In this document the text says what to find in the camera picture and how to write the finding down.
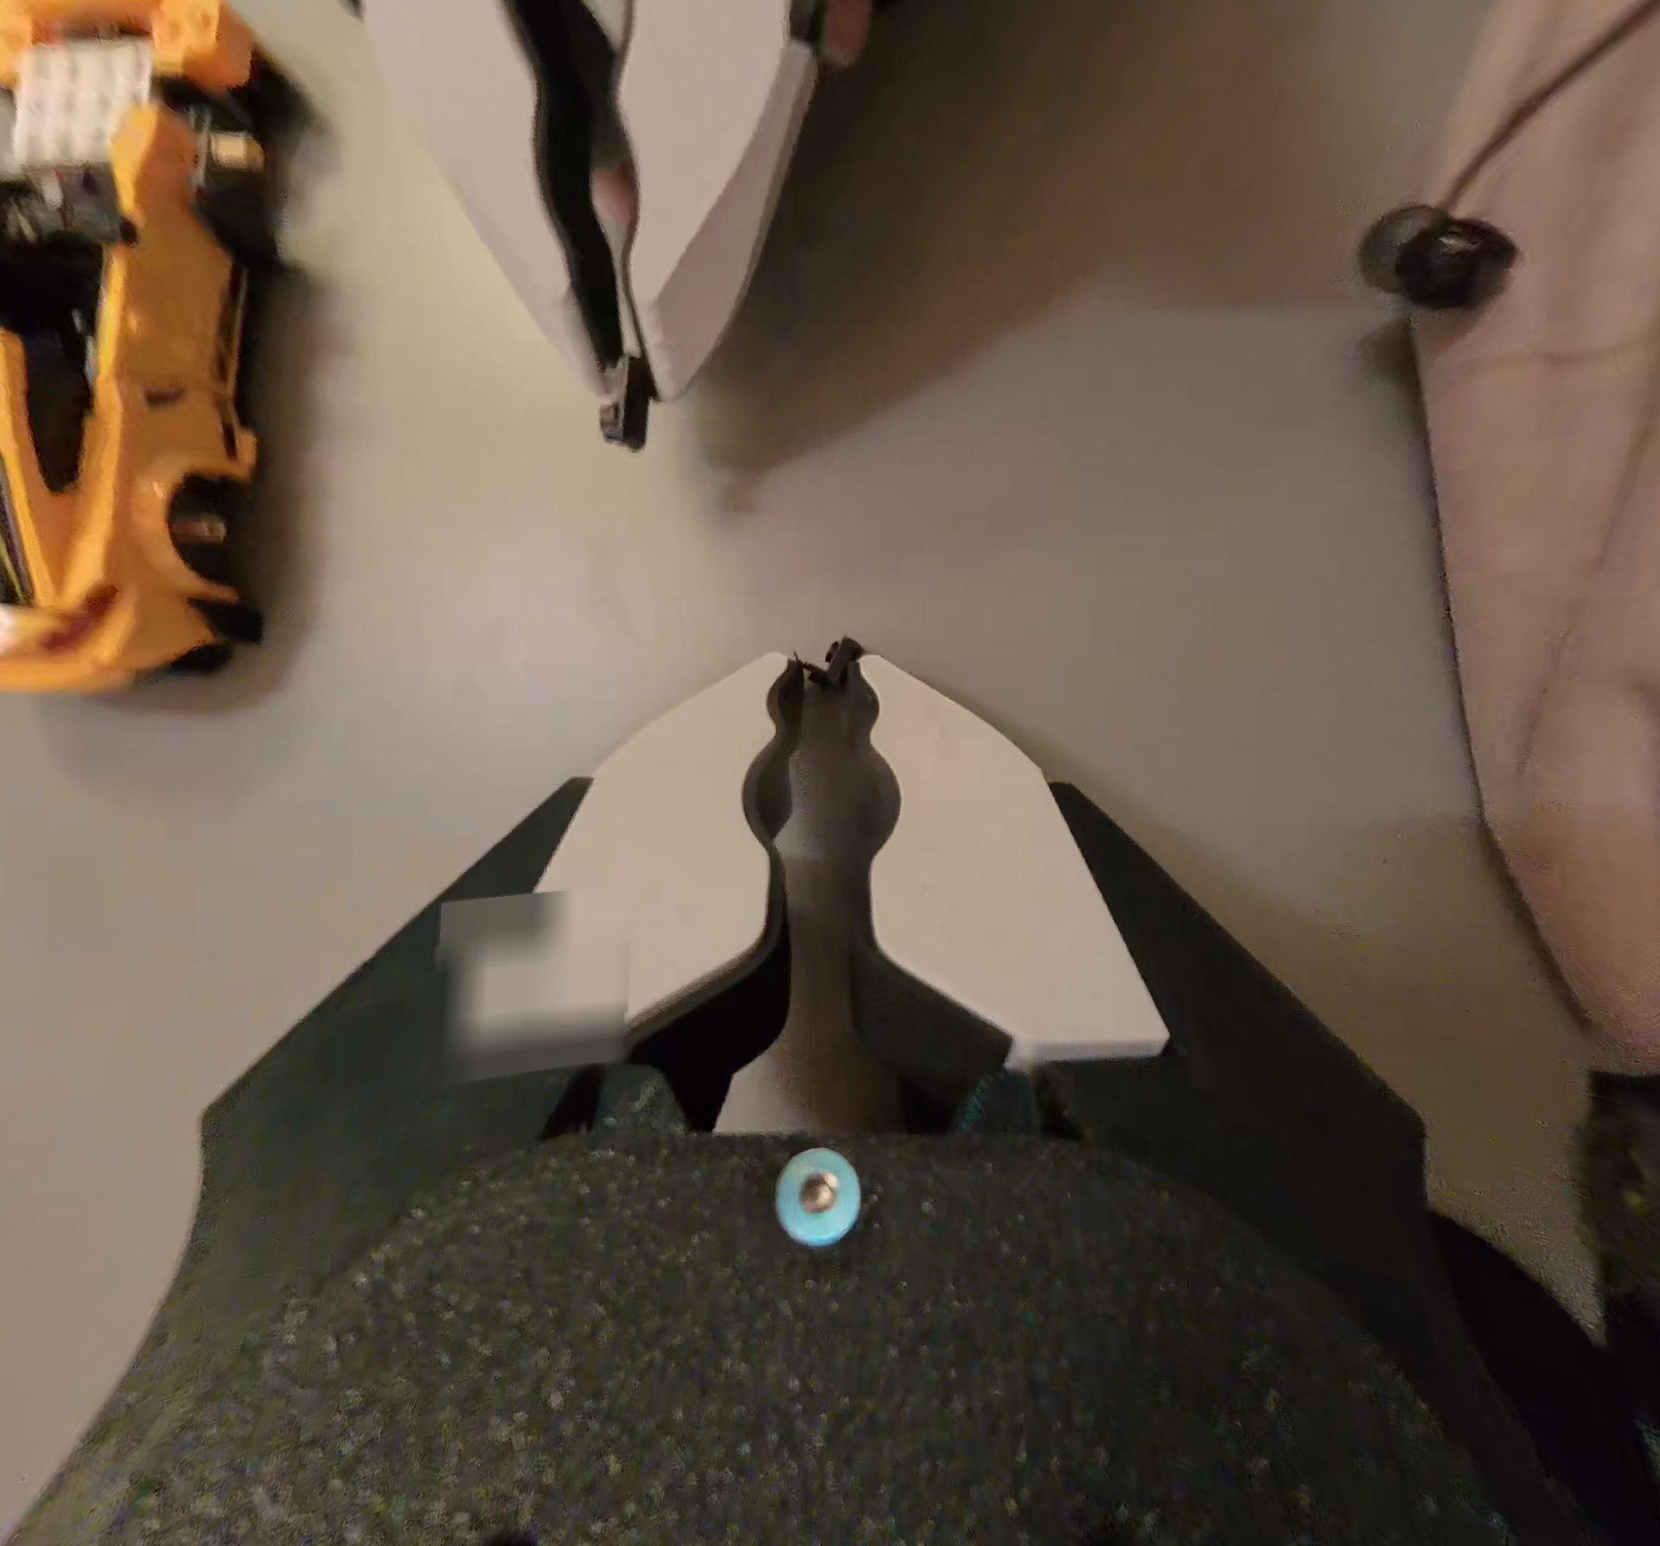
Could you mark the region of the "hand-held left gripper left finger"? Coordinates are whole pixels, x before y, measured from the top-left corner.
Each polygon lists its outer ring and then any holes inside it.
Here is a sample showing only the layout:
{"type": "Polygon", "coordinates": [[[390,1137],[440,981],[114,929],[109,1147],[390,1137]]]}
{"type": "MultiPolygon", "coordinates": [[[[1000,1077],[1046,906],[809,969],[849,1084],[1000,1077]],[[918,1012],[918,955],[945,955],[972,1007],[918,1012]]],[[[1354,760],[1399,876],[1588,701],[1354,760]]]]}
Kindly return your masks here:
{"type": "Polygon", "coordinates": [[[624,1034],[697,1007],[768,940],[777,827],[757,775],[788,679],[793,663],[765,652],[618,740],[539,876],[539,896],[588,896],[618,926],[624,1034]]]}

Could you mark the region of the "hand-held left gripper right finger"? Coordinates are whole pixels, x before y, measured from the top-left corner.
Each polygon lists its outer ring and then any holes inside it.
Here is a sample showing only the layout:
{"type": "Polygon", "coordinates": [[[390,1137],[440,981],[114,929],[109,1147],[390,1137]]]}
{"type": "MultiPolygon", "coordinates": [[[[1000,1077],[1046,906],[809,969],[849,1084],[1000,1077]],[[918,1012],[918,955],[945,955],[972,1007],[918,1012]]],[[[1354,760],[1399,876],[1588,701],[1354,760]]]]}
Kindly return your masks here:
{"type": "Polygon", "coordinates": [[[891,1069],[1164,1054],[1171,1024],[1046,767],[985,714],[859,655],[885,843],[855,1012],[891,1069]]]}

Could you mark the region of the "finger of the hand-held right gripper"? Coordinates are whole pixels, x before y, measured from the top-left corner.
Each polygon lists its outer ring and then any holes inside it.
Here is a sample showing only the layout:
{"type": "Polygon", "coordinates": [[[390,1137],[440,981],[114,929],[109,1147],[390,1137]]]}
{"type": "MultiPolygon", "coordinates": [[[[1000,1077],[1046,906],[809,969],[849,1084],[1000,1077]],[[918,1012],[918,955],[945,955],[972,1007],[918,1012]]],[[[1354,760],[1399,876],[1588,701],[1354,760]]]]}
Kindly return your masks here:
{"type": "Polygon", "coordinates": [[[570,252],[542,190],[539,71],[510,0],[348,0],[390,87],[416,120],[484,252],[570,361],[582,394],[615,394],[618,347],[588,324],[570,252]]]}
{"type": "Polygon", "coordinates": [[[822,0],[624,0],[624,303],[658,397],[723,347],[820,87],[822,0]]]}

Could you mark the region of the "orange lego car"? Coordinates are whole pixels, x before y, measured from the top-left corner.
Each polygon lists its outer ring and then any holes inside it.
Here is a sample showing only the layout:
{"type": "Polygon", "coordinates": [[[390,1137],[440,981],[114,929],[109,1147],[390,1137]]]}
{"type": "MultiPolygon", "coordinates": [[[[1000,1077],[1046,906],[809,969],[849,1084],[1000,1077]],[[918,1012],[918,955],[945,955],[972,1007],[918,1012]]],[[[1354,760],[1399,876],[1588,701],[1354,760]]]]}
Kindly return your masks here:
{"type": "Polygon", "coordinates": [[[302,102],[230,0],[0,0],[0,95],[0,690],[212,673],[302,102]]]}

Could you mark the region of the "beige hoodie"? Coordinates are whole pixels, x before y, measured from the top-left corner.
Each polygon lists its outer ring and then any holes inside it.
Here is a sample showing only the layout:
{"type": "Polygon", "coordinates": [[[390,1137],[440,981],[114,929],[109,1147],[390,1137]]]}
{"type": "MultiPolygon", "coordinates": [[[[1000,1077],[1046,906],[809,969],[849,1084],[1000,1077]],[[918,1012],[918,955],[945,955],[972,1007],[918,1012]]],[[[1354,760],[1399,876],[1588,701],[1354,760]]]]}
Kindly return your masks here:
{"type": "Polygon", "coordinates": [[[1655,1077],[1655,0],[1490,0],[1429,199],[1518,244],[1480,310],[1416,324],[1480,820],[1609,1069],[1655,1077]]]}

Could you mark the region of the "black wired earphone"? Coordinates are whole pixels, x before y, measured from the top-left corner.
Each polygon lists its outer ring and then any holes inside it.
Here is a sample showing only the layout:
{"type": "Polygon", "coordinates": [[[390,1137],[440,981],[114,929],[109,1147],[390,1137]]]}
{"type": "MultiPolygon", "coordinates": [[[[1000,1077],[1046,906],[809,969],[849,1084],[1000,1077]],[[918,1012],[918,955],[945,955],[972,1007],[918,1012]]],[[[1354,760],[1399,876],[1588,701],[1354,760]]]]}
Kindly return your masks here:
{"type": "Polygon", "coordinates": [[[1379,217],[1354,252],[1360,280],[1402,310],[1480,310],[1512,280],[1520,252],[1504,227],[1460,207],[1470,190],[1568,83],[1629,49],[1655,19],[1660,0],[1629,0],[1601,33],[1588,33],[1486,123],[1430,200],[1379,217]]]}

